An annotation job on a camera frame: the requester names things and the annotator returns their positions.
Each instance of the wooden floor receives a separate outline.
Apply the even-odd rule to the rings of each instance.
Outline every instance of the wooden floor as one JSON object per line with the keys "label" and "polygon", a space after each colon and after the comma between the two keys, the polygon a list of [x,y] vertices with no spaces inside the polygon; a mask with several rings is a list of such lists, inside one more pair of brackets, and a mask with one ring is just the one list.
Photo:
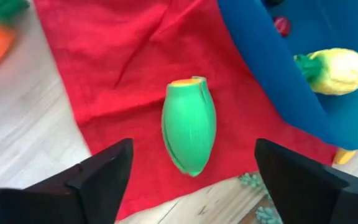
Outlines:
{"label": "wooden floor", "polygon": [[[0,64],[0,187],[27,187],[89,156],[33,11],[21,32]],[[358,176],[358,154],[337,168]],[[263,197],[229,179],[119,223],[253,223]]]}

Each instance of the red toy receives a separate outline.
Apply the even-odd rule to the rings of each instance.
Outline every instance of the red toy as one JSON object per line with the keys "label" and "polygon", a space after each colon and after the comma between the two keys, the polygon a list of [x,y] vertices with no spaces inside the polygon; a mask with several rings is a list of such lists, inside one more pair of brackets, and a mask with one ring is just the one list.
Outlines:
{"label": "red toy", "polygon": [[281,34],[282,37],[286,37],[291,31],[291,22],[283,16],[276,16],[273,18],[274,27]]}

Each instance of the blue plastic container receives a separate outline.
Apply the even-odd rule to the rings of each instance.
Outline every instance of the blue plastic container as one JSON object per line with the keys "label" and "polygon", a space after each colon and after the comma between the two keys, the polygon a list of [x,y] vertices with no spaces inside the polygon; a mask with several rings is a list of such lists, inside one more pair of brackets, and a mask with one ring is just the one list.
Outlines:
{"label": "blue plastic container", "polygon": [[[266,9],[260,0],[219,0],[227,28],[243,59],[283,119],[323,141],[358,149],[358,90],[317,95],[293,61],[295,54],[342,47],[358,52],[358,1],[286,0]],[[273,16],[291,21],[285,39]]]}

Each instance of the yellow toy corn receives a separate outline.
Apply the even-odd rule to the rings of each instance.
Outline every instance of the yellow toy corn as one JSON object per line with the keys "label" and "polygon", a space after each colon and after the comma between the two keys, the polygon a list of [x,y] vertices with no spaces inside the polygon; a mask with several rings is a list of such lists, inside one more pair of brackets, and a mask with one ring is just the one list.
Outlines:
{"label": "yellow toy corn", "polygon": [[358,53],[354,50],[319,50],[294,59],[316,93],[344,95],[358,89]]}

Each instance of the red cloth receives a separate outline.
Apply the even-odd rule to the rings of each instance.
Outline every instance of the red cloth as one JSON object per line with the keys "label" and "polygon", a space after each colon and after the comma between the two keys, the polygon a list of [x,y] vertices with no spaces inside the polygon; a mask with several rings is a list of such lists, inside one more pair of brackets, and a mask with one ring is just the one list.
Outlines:
{"label": "red cloth", "polygon": [[[118,219],[257,170],[257,138],[331,163],[333,147],[279,117],[236,50],[216,1],[35,3],[91,152],[134,139],[134,165]],[[160,126],[166,85],[193,75],[208,79],[217,114],[211,158],[196,178],[173,165]]]}

